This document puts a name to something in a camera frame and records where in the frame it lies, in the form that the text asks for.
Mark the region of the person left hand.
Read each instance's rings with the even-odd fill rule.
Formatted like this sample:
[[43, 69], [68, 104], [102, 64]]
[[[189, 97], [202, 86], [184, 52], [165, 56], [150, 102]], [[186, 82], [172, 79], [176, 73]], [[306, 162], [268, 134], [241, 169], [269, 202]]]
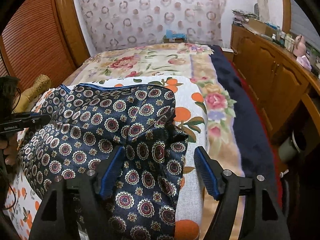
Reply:
[[1, 140], [0, 148], [3, 150], [5, 156], [5, 164], [14, 166], [17, 162], [18, 155], [17, 133], [7, 140]]

